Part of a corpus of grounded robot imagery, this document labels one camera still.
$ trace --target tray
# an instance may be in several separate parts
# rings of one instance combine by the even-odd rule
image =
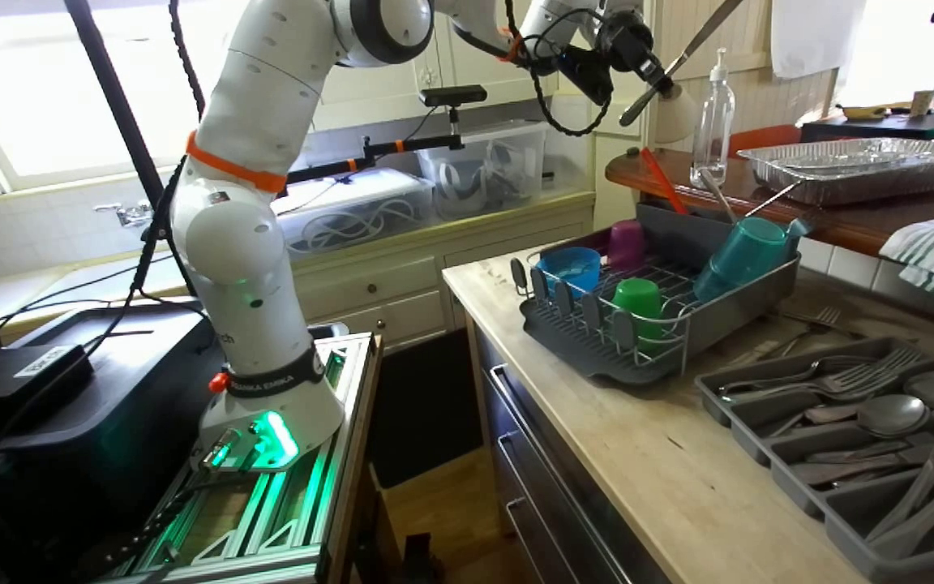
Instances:
[[[840,209],[934,194],[934,141],[833,141],[739,150],[756,182],[801,204]]]
[[[816,375],[838,375],[858,362],[882,358],[896,338],[876,338],[876,342],[854,342],[838,343],[825,351],[793,354],[786,362],[761,362],[748,368],[718,369],[708,376],[698,376],[698,393],[704,409],[730,430],[730,436],[739,442],[746,456],[752,456],[756,465],[761,465],[773,479],[789,495],[793,505],[801,505],[811,521],[825,524],[827,539],[864,570],[870,580],[905,580],[920,579],[934,570],[934,537],[927,537],[927,546],[920,546],[909,558],[882,558],[870,543],[865,531],[897,504],[897,497],[911,486],[918,466],[905,466],[896,474],[870,478],[870,479],[850,479],[838,486],[811,486],[793,474],[793,465],[801,465],[813,451],[847,451],[847,448],[865,448],[876,445],[858,422],[833,422],[819,430],[801,430],[793,436],[773,436],[773,424],[752,424],[752,409],[736,409],[724,404],[719,386],[736,379],[761,379],[761,376],[789,376],[804,375],[811,364],[819,364]],[[934,422],[918,432],[914,442],[930,445]]]
[[[557,277],[537,272],[537,265],[529,270],[531,296],[521,301],[525,330],[584,376],[633,389],[653,386],[683,369],[689,358],[773,311],[773,304],[793,289],[797,256],[748,285],[698,304],[690,296],[694,277],[727,242],[730,225],[724,218],[674,214],[653,204],[641,204],[639,220],[649,236],[644,263],[620,277],[655,278],[665,296],[665,318],[639,318],[616,309],[609,289],[620,277],[602,272],[597,293],[566,293],[564,284],[548,285],[551,278],[557,284]],[[560,246],[592,246],[605,253],[605,232]]]

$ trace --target green cup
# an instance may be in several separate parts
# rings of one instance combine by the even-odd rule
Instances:
[[[612,304],[639,314],[641,347],[653,347],[653,342],[665,338],[660,326],[653,322],[653,318],[660,318],[660,304],[665,304],[660,285],[655,278],[639,278],[639,277],[620,278]]]

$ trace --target gray utensil tray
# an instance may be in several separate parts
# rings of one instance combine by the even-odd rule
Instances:
[[[781,436],[770,439],[765,430],[752,430],[746,409],[733,409],[719,400],[719,386],[739,379],[765,379],[789,376],[806,369],[819,362],[816,375],[847,369],[858,358],[882,358],[893,338],[854,342],[825,351],[806,351],[781,362],[761,362],[746,368],[718,369],[698,376],[698,393],[704,409],[730,430],[736,445],[761,465],[773,479],[789,495],[793,505],[801,505],[811,521],[825,524],[827,539],[864,570],[870,580],[905,580],[934,570],[934,537],[909,558],[882,558],[865,531],[897,504],[918,472],[896,472],[871,479],[854,479],[833,491],[806,486],[793,478],[790,465],[813,451],[847,451],[858,445],[871,445],[876,439],[858,430],[858,422],[833,422],[829,430],[816,430],[813,436]]]
[[[605,284],[597,293],[570,296],[560,284],[548,289],[548,272],[529,270],[529,299],[521,301],[525,330],[556,351],[564,364],[592,379],[609,379],[626,389],[653,386],[724,338],[736,335],[758,314],[773,311],[793,289],[797,253],[756,284],[746,284],[719,299],[694,301],[690,285],[710,253],[727,242],[724,218],[674,214],[667,209],[639,204],[639,225],[649,236],[644,260],[636,272],[660,285],[667,299],[665,318],[639,318],[605,299]],[[609,232],[597,232],[557,246],[590,246],[605,253]],[[660,338],[639,342],[641,326],[657,326]]]

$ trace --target kitchen counter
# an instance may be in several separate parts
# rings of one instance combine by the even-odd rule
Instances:
[[[665,166],[665,174],[674,185],[689,185],[689,166],[690,166],[689,152],[657,152],[657,164]],[[644,173],[639,157],[626,152],[612,160],[602,173],[609,182],[626,185],[633,191],[655,191],[653,174]],[[689,189],[679,189],[679,191],[694,209],[719,209],[719,200],[714,200],[710,194],[689,191]],[[744,160],[730,160],[724,191],[730,194],[730,204],[736,214],[765,200],[765,194],[758,194],[756,178]],[[781,225],[790,218],[804,218],[813,225],[813,233],[811,233],[813,242],[847,246],[865,256],[879,256],[882,245],[897,229],[934,218],[934,194],[909,194],[909,197],[889,197],[876,204],[827,209],[827,211],[781,197],[770,204],[761,214]]]
[[[626,393],[574,375],[521,330],[510,256],[444,270],[444,278],[470,314],[470,335],[486,338],[521,376],[535,409],[667,580],[864,580],[825,527],[804,517],[730,430],[704,411],[694,389],[694,376],[739,364],[801,326],[756,322],[694,358],[689,375]],[[816,314],[827,301],[847,314],[850,330],[920,338],[934,358],[930,318],[897,311],[827,277],[801,270],[793,296],[779,311]]]

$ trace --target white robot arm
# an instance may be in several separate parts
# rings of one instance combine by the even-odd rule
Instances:
[[[343,420],[320,376],[287,253],[269,200],[285,191],[287,166],[333,65],[377,67],[416,58],[433,10],[476,49],[512,54],[531,72],[566,72],[597,105],[609,99],[605,65],[636,52],[655,89],[667,78],[633,10],[623,30],[592,32],[599,0],[535,0],[518,40],[497,30],[497,0],[249,0],[207,115],[188,141],[188,166],[171,204],[171,233],[190,285],[213,326],[228,368],[205,416],[210,466],[280,472],[333,436]],[[570,37],[602,40],[602,62],[564,52]]]

